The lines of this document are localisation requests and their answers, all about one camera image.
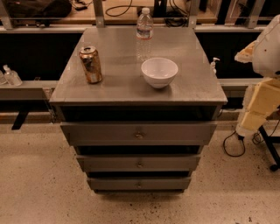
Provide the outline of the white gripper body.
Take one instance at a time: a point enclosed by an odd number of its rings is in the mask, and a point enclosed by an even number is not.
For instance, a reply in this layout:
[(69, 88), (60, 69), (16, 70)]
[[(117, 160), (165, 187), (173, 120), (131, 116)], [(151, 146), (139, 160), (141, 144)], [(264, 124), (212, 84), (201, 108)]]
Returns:
[(242, 105), (235, 130), (239, 136), (252, 136), (280, 105), (280, 80), (264, 78), (248, 86)]

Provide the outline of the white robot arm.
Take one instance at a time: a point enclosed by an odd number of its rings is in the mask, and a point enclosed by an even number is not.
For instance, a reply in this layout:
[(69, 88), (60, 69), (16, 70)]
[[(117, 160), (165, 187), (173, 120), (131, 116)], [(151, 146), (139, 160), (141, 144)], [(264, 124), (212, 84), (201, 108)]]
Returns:
[(280, 15), (276, 15), (257, 39), (234, 59), (251, 62), (254, 72), (262, 76), (260, 82), (247, 87), (235, 129), (239, 136), (251, 136), (280, 106)]

